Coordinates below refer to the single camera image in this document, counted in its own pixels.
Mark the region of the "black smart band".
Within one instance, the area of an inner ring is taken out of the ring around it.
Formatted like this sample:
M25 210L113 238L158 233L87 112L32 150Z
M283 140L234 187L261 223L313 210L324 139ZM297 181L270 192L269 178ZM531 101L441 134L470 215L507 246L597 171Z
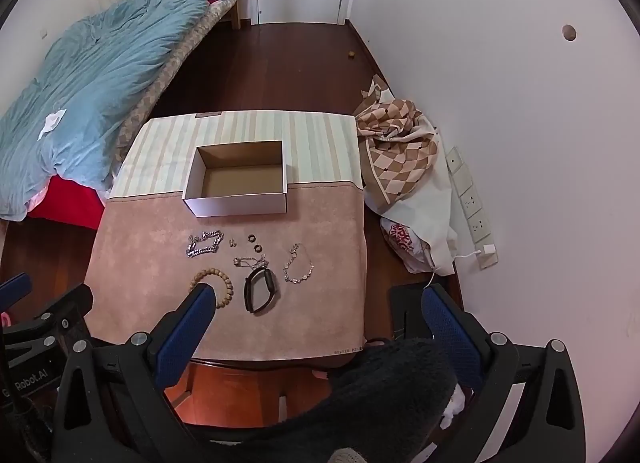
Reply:
M266 266L254 269L244 282L244 304L247 313L262 313L277 295L277 280Z

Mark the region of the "black fuzzy sleeve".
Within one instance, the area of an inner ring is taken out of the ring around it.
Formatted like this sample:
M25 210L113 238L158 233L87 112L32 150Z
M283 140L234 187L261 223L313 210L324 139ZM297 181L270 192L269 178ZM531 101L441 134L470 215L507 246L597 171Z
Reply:
M368 348L329 373L331 394L311 410L265 427L239 462L327 462L349 449L367 462L409 462L438 426L457 378L431 339Z

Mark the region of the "black bag on floor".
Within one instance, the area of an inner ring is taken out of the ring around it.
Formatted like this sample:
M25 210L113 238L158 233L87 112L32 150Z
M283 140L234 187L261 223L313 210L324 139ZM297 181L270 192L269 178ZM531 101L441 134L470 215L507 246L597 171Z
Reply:
M393 339L431 339L433 334L422 315L422 282L398 285L388 291Z

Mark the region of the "white paper on duvet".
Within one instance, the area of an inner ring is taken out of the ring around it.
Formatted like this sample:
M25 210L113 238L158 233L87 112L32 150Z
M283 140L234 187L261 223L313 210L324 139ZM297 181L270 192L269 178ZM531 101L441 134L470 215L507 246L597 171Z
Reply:
M55 127L57 127L58 124L60 124L61 120L63 119L63 116L65 116L65 113L66 113L65 109L61 109L61 110L49 113L44 119L44 124L38 135L38 139L42 139L47 134L51 133L55 129Z

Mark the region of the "light blue duvet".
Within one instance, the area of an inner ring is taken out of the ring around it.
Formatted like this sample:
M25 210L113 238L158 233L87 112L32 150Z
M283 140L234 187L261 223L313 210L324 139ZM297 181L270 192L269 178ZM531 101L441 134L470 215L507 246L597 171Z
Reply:
M117 136L208 0L121 0L72 24L1 118L1 217L20 222L58 175L105 194ZM38 139L49 113L60 124Z

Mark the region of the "white red printed bag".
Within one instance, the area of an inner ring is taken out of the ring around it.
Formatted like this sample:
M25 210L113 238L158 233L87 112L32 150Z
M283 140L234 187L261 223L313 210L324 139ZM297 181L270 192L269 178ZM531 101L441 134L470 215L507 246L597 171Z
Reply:
M404 263L410 273L429 273L434 271L430 246L420 239L411 228L381 218L381 229L385 241Z

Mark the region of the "white cardboard box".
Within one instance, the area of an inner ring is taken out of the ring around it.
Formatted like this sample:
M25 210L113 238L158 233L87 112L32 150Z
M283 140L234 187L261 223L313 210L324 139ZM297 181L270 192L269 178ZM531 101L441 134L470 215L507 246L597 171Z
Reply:
M195 217L288 212L288 165L281 140L199 146L182 200Z

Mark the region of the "pink striped table cloth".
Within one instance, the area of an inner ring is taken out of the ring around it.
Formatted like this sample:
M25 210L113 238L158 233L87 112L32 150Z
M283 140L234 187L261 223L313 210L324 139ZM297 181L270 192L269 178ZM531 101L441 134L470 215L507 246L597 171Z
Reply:
M263 140L284 142L288 212L195 217L182 200L195 149ZM198 346L200 359L355 353L364 341L363 210L352 116L224 111L152 119L134 139L96 233L86 275L89 330L124 342L152 329L202 279L228 304ZM277 295L252 315L244 282L262 266L276 277Z

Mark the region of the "brown checkered blanket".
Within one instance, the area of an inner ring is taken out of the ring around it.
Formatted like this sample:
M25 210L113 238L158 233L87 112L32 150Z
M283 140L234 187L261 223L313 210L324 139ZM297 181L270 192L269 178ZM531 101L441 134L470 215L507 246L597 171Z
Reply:
M375 74L355 113L364 188L380 211L409 197L435 165L435 127Z

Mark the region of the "bed with patterned mattress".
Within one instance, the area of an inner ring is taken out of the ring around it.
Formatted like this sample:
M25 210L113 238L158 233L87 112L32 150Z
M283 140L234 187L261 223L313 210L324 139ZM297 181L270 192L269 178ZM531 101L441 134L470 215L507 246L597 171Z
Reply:
M112 175L116 176L125 161L134 138L157 104L158 99L174 79L186 61L186 57L204 40L215 24L223 22L233 30L239 30L245 23L240 18L238 0L208 0L209 6L204 16L189 30L182 41L171 52L166 64L160 69L154 82L143 92L137 105L128 113L120 127L116 140ZM58 175L51 178L48 186L36 194L27 205L28 215L52 222L96 229L103 214L103 199L107 194Z

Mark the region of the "wall socket strip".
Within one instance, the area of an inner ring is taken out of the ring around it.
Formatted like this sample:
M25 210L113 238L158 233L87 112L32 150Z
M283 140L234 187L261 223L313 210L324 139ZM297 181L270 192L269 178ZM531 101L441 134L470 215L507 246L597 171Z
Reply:
M477 186L462 154L457 147L452 147L446 154L446 163L451 179L452 188L461 205L462 215L474 244L474 251L481 245L495 243L491 235L491 226L488 215L485 212L484 204L477 191ZM495 266L499 261L497 256L491 261L477 261L478 269L485 270Z

